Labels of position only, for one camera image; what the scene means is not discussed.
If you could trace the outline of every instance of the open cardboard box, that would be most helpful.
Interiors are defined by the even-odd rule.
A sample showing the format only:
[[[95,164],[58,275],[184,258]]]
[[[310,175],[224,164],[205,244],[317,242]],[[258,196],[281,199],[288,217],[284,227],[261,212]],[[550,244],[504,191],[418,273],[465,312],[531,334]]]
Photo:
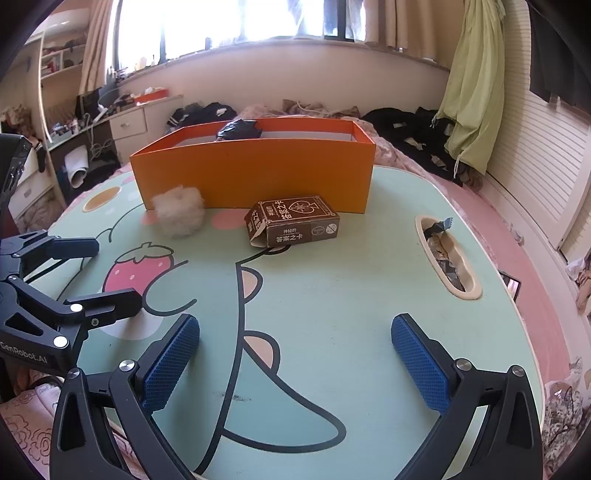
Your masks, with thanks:
[[[131,156],[147,209],[182,185],[197,187],[208,208],[320,195],[336,211],[365,212],[376,147],[354,122],[261,118],[261,138],[216,142],[226,123],[181,128]]]

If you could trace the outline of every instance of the table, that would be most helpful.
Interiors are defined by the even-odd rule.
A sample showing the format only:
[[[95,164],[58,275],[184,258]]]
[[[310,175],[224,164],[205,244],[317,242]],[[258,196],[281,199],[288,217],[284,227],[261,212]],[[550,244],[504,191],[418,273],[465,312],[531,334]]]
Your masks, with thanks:
[[[82,270],[69,261],[35,285],[61,299],[124,287],[142,293],[138,317],[90,333],[79,360],[87,373],[137,359],[180,312],[199,320],[198,351],[154,418],[207,478],[393,479],[438,415],[392,347],[390,323],[402,312],[454,358],[503,372],[522,365],[541,418],[542,385],[522,320],[482,247],[426,180],[375,167],[366,213],[342,214],[336,239],[276,251],[250,246],[244,210],[208,210],[201,231],[171,240],[145,211],[132,173],[96,191],[107,189],[118,192],[110,202],[86,213],[82,202],[50,231],[97,236],[99,255]],[[454,217],[479,300],[446,290],[420,245],[417,215]],[[448,473],[467,458],[481,410]]]

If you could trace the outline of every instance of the brown card box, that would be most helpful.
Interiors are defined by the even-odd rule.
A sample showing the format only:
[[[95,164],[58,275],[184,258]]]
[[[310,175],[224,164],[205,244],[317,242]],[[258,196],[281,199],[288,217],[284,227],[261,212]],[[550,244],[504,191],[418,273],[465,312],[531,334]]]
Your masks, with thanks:
[[[336,237],[340,217],[318,195],[258,202],[246,215],[253,247],[280,247]]]

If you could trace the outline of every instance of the blue textured pad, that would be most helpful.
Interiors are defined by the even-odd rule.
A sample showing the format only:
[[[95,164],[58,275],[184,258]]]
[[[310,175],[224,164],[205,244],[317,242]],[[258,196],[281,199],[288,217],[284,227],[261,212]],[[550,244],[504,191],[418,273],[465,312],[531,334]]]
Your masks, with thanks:
[[[191,317],[154,363],[144,381],[142,407],[150,413],[162,410],[199,344],[199,323]]]
[[[443,415],[450,402],[447,377],[403,318],[392,321],[391,331],[394,348],[427,407]]]

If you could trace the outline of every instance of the pink strawberry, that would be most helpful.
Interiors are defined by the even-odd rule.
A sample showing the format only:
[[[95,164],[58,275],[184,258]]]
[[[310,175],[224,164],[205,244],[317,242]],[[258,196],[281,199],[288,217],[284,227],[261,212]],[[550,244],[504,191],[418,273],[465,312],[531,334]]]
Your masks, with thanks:
[[[173,264],[171,249],[146,242],[115,260],[115,264],[105,278],[103,291],[134,288],[143,295],[150,282]]]

